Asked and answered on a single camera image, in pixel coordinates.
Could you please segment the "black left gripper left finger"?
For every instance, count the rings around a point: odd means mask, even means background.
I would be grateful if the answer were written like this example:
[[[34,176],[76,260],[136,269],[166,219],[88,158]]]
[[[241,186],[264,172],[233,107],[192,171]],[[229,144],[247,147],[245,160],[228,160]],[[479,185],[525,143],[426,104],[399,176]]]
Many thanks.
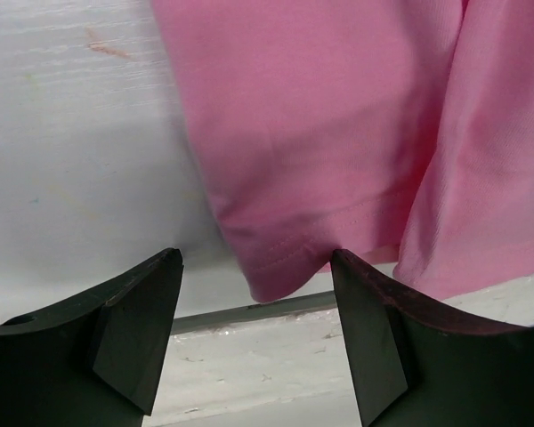
[[[181,253],[0,325],[0,426],[139,426],[152,413]]]

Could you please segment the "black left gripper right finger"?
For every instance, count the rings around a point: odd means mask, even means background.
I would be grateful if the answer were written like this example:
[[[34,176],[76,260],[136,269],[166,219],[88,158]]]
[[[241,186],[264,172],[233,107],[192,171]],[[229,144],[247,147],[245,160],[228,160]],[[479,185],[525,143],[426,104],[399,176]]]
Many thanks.
[[[347,250],[331,259],[365,426],[534,426],[534,326],[434,300]]]

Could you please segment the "pink t shirt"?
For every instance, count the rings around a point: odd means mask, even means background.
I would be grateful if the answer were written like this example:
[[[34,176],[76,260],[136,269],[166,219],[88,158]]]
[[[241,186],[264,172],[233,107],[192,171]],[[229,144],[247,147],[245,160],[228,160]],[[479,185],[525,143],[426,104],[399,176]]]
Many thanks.
[[[446,299],[534,273],[534,1],[155,1],[257,302],[339,248]]]

